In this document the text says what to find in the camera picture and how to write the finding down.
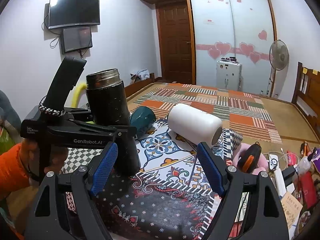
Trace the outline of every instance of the yellow tube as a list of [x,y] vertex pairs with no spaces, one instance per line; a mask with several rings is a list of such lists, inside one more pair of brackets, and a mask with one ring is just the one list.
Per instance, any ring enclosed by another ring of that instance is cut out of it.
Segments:
[[71,107],[77,108],[80,100],[80,94],[82,90],[85,90],[87,88],[86,83],[80,83],[78,86],[76,86],[75,92],[73,93],[72,101],[71,101]]

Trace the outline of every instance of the blue gripper pad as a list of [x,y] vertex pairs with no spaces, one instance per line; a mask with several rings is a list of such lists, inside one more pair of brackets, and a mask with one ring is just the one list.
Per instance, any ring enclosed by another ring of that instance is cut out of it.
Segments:
[[222,176],[216,165],[213,163],[212,158],[209,156],[209,153],[205,149],[203,143],[199,143],[197,146],[197,158],[201,163],[212,191],[217,193],[219,196],[224,196],[225,189],[222,185]]
[[96,196],[104,188],[117,156],[118,146],[116,143],[112,143],[93,175],[92,187],[90,189],[90,193],[93,196]]

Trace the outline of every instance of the braided bracelet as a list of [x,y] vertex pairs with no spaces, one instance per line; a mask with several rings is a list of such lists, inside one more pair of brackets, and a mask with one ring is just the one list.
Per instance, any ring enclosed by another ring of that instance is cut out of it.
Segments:
[[40,101],[39,103],[39,110],[40,112],[42,113],[45,113],[45,114],[50,114],[50,115],[54,115],[54,116],[63,116],[66,111],[63,109],[62,111],[59,111],[59,110],[53,110],[51,108],[48,108],[46,106],[43,105],[43,102],[45,100],[47,96],[45,96],[44,98],[42,98],[42,100]]

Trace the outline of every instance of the television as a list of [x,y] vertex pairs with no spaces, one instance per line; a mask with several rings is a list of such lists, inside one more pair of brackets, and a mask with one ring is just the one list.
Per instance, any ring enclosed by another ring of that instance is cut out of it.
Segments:
[[62,28],[62,54],[88,48],[92,48],[92,36],[89,26]]
[[50,0],[49,29],[99,24],[99,0]]

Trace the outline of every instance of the white cylinder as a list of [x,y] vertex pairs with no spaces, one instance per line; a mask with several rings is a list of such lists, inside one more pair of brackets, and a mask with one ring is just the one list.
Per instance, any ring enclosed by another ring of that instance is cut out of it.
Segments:
[[220,118],[185,104],[176,104],[171,109],[168,126],[194,144],[206,142],[209,147],[219,140],[222,132]]

